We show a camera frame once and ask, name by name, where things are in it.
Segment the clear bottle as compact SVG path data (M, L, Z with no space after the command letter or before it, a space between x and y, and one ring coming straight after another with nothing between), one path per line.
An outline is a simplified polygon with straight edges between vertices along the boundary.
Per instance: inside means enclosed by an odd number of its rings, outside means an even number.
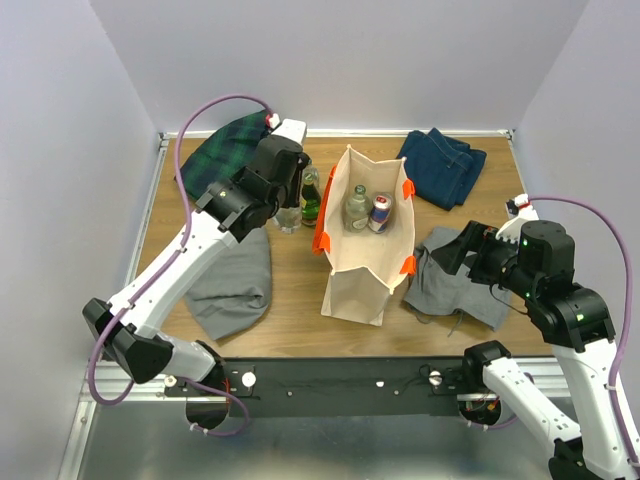
M343 223L349 232L360 232L368 224L372 201L368 197L366 187L358 184L343 205Z
M281 208L273 218L279 231L285 234L295 233L301 226L301 207Z
M318 169L312 164L310 163L304 170L304 174L310 174L312 176L313 179L313 183L316 187L319 187L319 183L320 183L320 175L319 175L319 171Z

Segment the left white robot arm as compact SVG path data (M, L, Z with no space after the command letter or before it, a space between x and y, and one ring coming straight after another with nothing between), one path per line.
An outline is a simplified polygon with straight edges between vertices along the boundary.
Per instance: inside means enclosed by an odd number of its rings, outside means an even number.
M222 380L215 355L197 342L168 336L161 327L177 301L213 263L263 227L279 209L298 204L306 129L286 120L263 138L248 165L211 184L189 224L130 285L104 301L91 299L82 314L109 357L137 384L159 374L186 377L201 395Z

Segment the beige canvas tote bag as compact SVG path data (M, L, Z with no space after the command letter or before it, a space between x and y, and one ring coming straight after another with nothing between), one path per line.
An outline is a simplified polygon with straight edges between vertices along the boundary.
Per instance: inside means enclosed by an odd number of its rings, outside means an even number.
M395 289L415 273L415 188L404 163L403 158L373 161L348 146L332 168L312 243L312 251L330 265L322 315L380 326ZM391 197L383 232L347 230L345 204L358 185L371 199L381 193Z

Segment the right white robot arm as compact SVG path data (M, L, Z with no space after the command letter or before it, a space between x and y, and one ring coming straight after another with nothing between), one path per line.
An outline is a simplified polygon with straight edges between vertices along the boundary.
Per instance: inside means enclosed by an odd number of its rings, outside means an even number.
M505 240L471 221L431 257L447 274L467 265L472 282L523 299L560 365L577 418L566 418L498 341L466 349L460 379L508 405L545 447L553 478L636 479L639 435L613 371L620 345L604 299L574 281L574 254L573 238L556 222L526 221L516 239Z

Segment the clear bottle back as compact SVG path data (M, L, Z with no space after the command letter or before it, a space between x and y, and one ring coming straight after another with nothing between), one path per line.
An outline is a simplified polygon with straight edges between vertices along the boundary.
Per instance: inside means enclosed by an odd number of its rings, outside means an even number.
M372 201L368 197L366 187L358 184L343 205L343 223L349 232L360 232L368 224Z

